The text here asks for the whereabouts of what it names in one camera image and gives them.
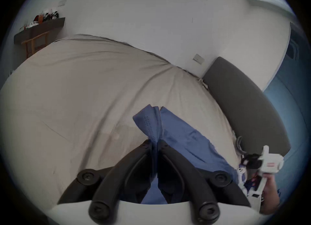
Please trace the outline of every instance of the beige bedsheet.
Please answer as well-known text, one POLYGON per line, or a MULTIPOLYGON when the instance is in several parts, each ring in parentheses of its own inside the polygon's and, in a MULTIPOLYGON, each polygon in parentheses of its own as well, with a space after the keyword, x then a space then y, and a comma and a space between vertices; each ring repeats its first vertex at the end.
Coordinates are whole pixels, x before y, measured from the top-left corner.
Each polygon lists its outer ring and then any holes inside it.
POLYGON ((0 91, 1 152, 15 183, 42 211, 84 168, 115 165, 146 136, 132 116, 165 106, 238 166, 234 134, 198 80, 139 49, 89 35, 27 59, 0 91))

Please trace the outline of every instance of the bed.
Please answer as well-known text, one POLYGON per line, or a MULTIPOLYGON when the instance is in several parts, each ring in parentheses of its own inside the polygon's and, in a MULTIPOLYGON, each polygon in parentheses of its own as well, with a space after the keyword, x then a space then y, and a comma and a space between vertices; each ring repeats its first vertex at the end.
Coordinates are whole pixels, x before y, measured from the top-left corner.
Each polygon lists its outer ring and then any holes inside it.
POLYGON ((114 166, 146 139, 132 117, 148 104, 198 130, 235 169, 236 136, 249 153, 265 144, 272 153, 288 152, 282 121, 247 76, 217 58, 203 81, 125 43, 90 35, 58 40, 27 59, 0 91, 6 167, 45 212, 80 170, 114 166))

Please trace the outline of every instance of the person's hand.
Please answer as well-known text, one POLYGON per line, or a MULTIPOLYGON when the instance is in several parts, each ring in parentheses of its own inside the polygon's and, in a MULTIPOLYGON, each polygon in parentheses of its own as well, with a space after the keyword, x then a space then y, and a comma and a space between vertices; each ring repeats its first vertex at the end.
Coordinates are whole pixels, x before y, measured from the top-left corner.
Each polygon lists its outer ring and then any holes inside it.
POLYGON ((262 196, 265 199, 260 208, 260 212, 265 215, 274 213, 280 204, 279 195, 273 174, 264 173, 262 177, 267 178, 267 183, 263 189, 262 196))

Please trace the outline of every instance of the gray upholstered headboard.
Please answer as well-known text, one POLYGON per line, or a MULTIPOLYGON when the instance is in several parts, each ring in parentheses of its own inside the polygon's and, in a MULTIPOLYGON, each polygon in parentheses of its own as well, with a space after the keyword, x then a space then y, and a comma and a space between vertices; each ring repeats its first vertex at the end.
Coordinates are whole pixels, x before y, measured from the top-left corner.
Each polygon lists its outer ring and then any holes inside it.
POLYGON ((242 71, 218 57, 203 77, 236 136, 248 153, 261 154, 268 145, 270 153, 285 155, 290 143, 284 124, 270 101, 242 71))

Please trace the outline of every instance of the dark wooden shelf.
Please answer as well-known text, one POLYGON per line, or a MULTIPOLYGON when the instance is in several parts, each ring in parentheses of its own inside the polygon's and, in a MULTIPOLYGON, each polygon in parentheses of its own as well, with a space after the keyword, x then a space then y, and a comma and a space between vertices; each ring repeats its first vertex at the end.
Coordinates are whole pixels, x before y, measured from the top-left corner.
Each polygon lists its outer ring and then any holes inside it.
POLYGON ((51 31, 52 29, 55 28, 61 28, 64 26, 64 22, 65 18, 61 17, 45 21, 29 29, 23 30, 20 33, 15 34, 14 44, 21 44, 22 41, 34 38, 35 36, 38 36, 41 33, 51 31))

